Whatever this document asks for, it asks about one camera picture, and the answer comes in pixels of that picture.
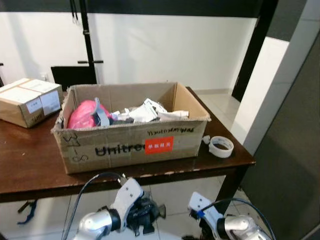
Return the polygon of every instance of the red sticker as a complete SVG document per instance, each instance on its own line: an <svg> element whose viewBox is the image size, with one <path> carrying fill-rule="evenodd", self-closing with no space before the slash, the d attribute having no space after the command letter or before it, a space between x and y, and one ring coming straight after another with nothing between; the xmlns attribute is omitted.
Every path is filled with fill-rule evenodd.
<svg viewBox="0 0 320 240"><path fill-rule="evenodd" d="M174 137L159 137L145 140L145 154L158 154L172 152L174 148Z"/></svg>

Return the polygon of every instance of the white tape roll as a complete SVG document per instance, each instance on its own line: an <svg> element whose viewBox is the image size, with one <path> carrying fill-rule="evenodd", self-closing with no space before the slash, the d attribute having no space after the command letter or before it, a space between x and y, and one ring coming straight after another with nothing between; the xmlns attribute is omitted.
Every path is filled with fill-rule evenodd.
<svg viewBox="0 0 320 240"><path fill-rule="evenodd" d="M215 146L215 144L220 144L227 149L221 149ZM209 152L219 158L227 158L231 155L234 149L234 144L231 140L224 136L214 136L211 138L209 143Z"/></svg>

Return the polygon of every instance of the pink bag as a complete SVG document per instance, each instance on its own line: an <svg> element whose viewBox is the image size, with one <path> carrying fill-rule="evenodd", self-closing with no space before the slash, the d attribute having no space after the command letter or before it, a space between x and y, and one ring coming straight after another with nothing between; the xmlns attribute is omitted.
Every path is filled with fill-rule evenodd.
<svg viewBox="0 0 320 240"><path fill-rule="evenodd" d="M97 103L92 100L83 101L80 106L73 111L69 118L67 125L68 129L83 129L83 128L92 128L97 126L93 113L96 109ZM112 118L111 114L105 109L103 105L99 107L104 111L105 115L108 118Z"/></svg>

